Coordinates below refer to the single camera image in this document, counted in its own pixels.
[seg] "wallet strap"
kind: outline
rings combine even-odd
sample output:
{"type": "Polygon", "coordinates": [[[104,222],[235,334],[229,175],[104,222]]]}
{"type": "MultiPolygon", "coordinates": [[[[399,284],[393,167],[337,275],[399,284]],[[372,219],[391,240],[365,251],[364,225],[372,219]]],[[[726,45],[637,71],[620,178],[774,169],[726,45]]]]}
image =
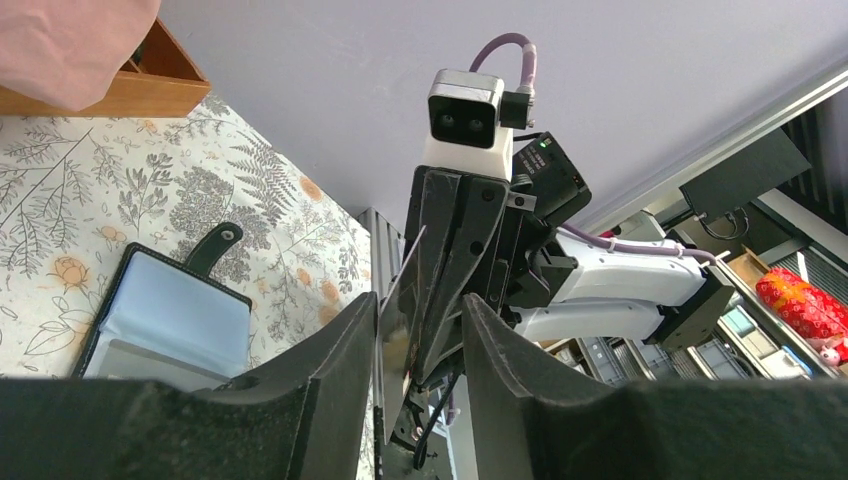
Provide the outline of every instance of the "wallet strap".
{"type": "Polygon", "coordinates": [[[201,277],[209,277],[212,267],[218,263],[221,256],[243,236],[244,231],[235,223],[220,223],[197,242],[183,265],[201,277]]]}

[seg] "open wallet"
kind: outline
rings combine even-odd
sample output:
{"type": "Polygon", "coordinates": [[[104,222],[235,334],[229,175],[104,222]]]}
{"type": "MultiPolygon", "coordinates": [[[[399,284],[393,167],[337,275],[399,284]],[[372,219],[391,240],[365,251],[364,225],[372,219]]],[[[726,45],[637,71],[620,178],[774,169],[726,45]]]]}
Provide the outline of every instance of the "open wallet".
{"type": "Polygon", "coordinates": [[[214,389],[248,369],[250,299],[209,278],[243,232],[225,222],[183,263],[131,243],[72,376],[214,389]]]}

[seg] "pink cloth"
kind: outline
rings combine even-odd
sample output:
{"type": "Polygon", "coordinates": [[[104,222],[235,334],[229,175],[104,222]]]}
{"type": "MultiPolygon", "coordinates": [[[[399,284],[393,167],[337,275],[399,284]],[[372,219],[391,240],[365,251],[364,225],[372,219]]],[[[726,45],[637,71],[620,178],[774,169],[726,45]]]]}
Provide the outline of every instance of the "pink cloth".
{"type": "Polygon", "coordinates": [[[0,0],[0,85],[69,110],[106,95],[160,0],[0,0]]]}

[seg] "camera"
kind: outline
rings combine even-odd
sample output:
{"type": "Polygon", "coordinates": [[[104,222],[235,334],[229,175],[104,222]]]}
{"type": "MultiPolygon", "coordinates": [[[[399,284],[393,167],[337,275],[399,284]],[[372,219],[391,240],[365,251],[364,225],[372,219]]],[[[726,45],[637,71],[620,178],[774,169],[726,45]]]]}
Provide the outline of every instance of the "camera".
{"type": "Polygon", "coordinates": [[[430,133],[442,142],[491,148],[503,94],[504,82],[498,77],[440,70],[427,99],[430,133]]]}

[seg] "floral tablecloth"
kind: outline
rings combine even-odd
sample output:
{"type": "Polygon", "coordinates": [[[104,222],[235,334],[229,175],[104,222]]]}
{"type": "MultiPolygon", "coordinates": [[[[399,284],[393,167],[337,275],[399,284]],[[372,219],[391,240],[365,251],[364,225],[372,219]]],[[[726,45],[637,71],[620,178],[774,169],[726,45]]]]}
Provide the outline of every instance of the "floral tablecloth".
{"type": "Polygon", "coordinates": [[[0,117],[0,375],[68,375],[124,246],[182,259],[222,220],[252,367],[371,289],[367,231],[214,95],[179,120],[0,117]]]}

